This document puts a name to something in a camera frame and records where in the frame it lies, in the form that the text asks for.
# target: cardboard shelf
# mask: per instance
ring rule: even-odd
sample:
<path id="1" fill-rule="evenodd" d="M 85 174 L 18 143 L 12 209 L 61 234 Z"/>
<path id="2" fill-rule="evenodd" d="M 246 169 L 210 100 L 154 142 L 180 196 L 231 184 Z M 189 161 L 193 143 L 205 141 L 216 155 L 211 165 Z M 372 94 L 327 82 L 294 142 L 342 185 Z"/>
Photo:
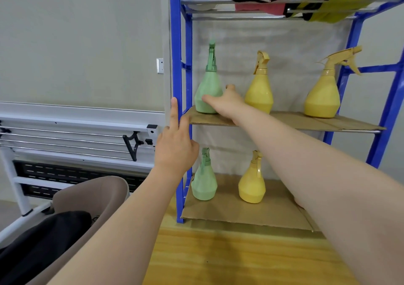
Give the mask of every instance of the cardboard shelf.
<path id="1" fill-rule="evenodd" d="M 216 194 L 209 201 L 196 199 L 189 187 L 181 218 L 320 230 L 307 212 L 294 202 L 292 194 L 281 181 L 265 180 L 263 200 L 252 204 L 242 200 L 238 194 L 239 175 L 216 174 L 216 180 Z"/>
<path id="2" fill-rule="evenodd" d="M 192 106 L 186 113 L 189 116 L 190 124 L 202 125 L 220 125 L 235 127 L 236 125 L 230 119 L 219 114 L 202 114 L 196 111 Z M 282 121 L 297 130 L 306 131 L 327 131 L 327 132 L 355 132 L 355 131 L 377 131 L 385 130 L 375 124 L 362 122 L 344 116 L 336 115 L 331 119 L 321 119 L 308 117 L 300 112 L 271 112 L 271 116 Z"/>

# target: wooden surface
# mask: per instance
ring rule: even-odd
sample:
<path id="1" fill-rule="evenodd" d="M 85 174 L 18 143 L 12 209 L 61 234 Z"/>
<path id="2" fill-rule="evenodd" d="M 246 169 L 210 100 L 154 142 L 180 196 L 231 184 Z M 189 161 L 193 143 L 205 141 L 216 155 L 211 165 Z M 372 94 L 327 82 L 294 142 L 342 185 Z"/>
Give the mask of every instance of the wooden surface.
<path id="1" fill-rule="evenodd" d="M 144 285 L 358 284 L 321 233 L 164 216 Z"/>
<path id="2" fill-rule="evenodd" d="M 252 204 L 242 200 L 238 194 L 240 178 L 240 175 L 216 173 L 217 190 L 213 199 L 209 201 L 196 199 L 190 188 L 182 217 L 319 230 L 314 221 L 307 218 L 308 214 L 299 209 L 293 196 L 281 181 L 265 180 L 264 198 L 260 203 Z"/>
<path id="3" fill-rule="evenodd" d="M 186 114 L 189 116 L 189 122 L 191 124 L 236 126 L 233 121 L 219 114 L 201 114 L 196 111 L 195 106 L 192 106 Z M 374 131 L 385 129 L 385 127 L 339 115 L 336 115 L 331 119 L 308 117 L 300 112 L 271 112 L 271 115 L 297 130 L 338 132 L 349 130 Z"/>

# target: spray bottle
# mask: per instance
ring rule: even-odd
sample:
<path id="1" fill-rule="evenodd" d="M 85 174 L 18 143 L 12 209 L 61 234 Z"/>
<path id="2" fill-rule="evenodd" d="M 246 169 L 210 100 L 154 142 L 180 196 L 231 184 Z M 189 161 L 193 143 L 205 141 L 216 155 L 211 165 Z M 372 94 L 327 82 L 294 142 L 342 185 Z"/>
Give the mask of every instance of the spray bottle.
<path id="1" fill-rule="evenodd" d="M 246 202 L 260 203 L 265 195 L 265 182 L 261 175 L 262 154 L 257 150 L 252 154 L 250 167 L 238 183 L 238 193 L 240 198 Z"/>
<path id="2" fill-rule="evenodd" d="M 208 64 L 205 69 L 205 76 L 199 84 L 195 94 L 195 108 L 198 112 L 204 114 L 216 114 L 217 112 L 209 104 L 202 101 L 203 95 L 220 97 L 223 95 L 222 84 L 217 76 L 217 66 L 215 57 L 215 41 L 209 42 Z"/>
<path id="3" fill-rule="evenodd" d="M 217 182 L 210 164 L 209 148 L 202 149 L 202 162 L 191 182 L 192 194 L 198 200 L 210 200 L 215 196 Z"/>
<path id="4" fill-rule="evenodd" d="M 335 82 L 335 65 L 349 66 L 353 72 L 361 75 L 355 64 L 355 54 L 361 51 L 362 46 L 357 46 L 326 57 L 328 60 L 325 68 L 318 82 L 307 95 L 304 104 L 305 115 L 316 118 L 333 118 L 336 115 L 341 102 Z"/>
<path id="5" fill-rule="evenodd" d="M 269 114 L 274 104 L 270 81 L 268 79 L 267 63 L 270 60 L 268 53 L 258 51 L 254 79 L 244 98 L 245 103 Z"/>

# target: yellow spray bottle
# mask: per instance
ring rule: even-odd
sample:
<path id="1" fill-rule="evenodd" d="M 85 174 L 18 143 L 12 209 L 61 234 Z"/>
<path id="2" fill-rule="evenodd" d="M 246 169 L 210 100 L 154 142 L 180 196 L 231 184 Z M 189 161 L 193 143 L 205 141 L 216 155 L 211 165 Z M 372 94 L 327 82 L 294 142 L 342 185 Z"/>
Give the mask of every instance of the yellow spray bottle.
<path id="1" fill-rule="evenodd" d="M 336 115 L 341 102 L 335 82 L 335 65 L 349 66 L 353 72 L 361 75 L 355 64 L 355 54 L 361 51 L 362 46 L 357 46 L 326 57 L 328 60 L 324 70 L 304 103 L 305 115 L 316 118 L 333 118 Z"/>
<path id="2" fill-rule="evenodd" d="M 252 154 L 250 167 L 238 183 L 238 193 L 246 202 L 259 203 L 265 195 L 265 182 L 261 175 L 262 154 L 260 151 L 253 151 Z"/>
<path id="3" fill-rule="evenodd" d="M 271 92 L 270 80 L 268 79 L 267 63 L 270 60 L 268 53 L 258 51 L 254 79 L 244 98 L 245 103 L 269 114 L 274 104 Z"/>

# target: wall outlet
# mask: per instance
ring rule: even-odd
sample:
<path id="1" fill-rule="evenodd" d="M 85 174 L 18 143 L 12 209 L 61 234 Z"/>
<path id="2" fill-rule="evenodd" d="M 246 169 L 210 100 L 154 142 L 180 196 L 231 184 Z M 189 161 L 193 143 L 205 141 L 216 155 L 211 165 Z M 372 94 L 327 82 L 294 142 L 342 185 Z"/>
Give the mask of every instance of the wall outlet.
<path id="1" fill-rule="evenodd" d="M 164 60 L 162 58 L 157 58 L 157 73 L 164 74 Z"/>

